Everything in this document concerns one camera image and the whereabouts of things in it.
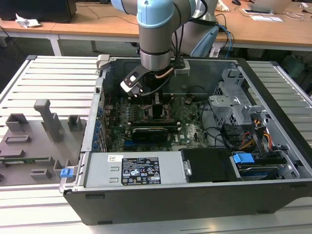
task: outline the green circuit board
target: green circuit board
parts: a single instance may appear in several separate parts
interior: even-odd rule
[[[180,129],[174,133],[168,133],[167,141],[164,143],[135,144],[131,140],[131,127],[129,121],[144,120],[150,105],[130,104],[128,100],[121,100],[116,103],[115,126],[110,128],[111,139],[109,144],[110,152],[152,152],[152,151],[178,151],[181,148],[209,147],[207,138],[199,121],[201,102],[185,104],[186,96],[176,97],[168,113],[180,122]]]

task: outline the blue cable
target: blue cable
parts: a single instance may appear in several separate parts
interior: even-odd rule
[[[230,38],[230,47],[229,47],[229,51],[228,51],[228,53],[226,54],[226,56],[225,56],[225,58],[227,58],[228,56],[229,56],[229,54],[230,54],[230,51],[231,51],[231,48],[232,48],[232,38],[231,38],[231,34],[228,32],[228,30],[226,30],[226,28],[225,27],[223,27],[221,24],[218,24],[222,29],[223,29],[223,31],[229,36],[229,38]]]

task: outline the blue latch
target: blue latch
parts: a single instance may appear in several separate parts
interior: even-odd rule
[[[74,177],[74,169],[72,168],[64,168],[60,172],[61,178],[73,178]]]
[[[236,153],[233,156],[235,163],[254,163],[252,154],[249,153]]]

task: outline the white object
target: white object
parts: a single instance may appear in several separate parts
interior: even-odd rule
[[[266,17],[266,16],[251,16],[253,20],[258,20],[258,21],[272,21],[272,22],[284,22],[281,18],[279,17]]]
[[[41,24],[36,19],[24,19],[23,17],[20,17],[18,14],[15,15],[16,15],[15,22],[18,23],[19,26],[22,26],[24,28],[41,26]]]
[[[218,4],[215,8],[217,11],[230,11],[230,9],[223,3],[222,0],[218,0]]]

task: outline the motherboard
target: motherboard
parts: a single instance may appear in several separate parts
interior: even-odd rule
[[[152,115],[152,105],[133,104],[130,99],[119,98],[108,106],[105,120],[110,138],[109,152],[152,152],[179,151],[183,148],[209,147],[207,135],[201,124],[202,101],[193,101],[190,95],[175,95],[162,105],[158,119],[148,119]],[[158,138],[135,141],[135,131],[147,130],[166,133],[166,139]]]

